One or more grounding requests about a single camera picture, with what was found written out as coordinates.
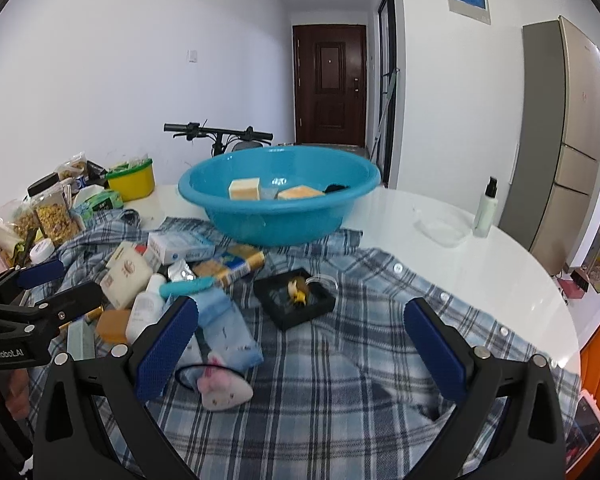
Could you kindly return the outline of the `person left hand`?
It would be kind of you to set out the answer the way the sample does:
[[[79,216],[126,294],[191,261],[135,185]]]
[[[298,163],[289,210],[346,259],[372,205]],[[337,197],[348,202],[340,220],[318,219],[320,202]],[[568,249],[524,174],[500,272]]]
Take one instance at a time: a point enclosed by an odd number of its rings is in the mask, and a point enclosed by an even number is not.
[[[27,370],[11,370],[2,391],[6,408],[15,420],[23,420],[30,414],[29,373]]]

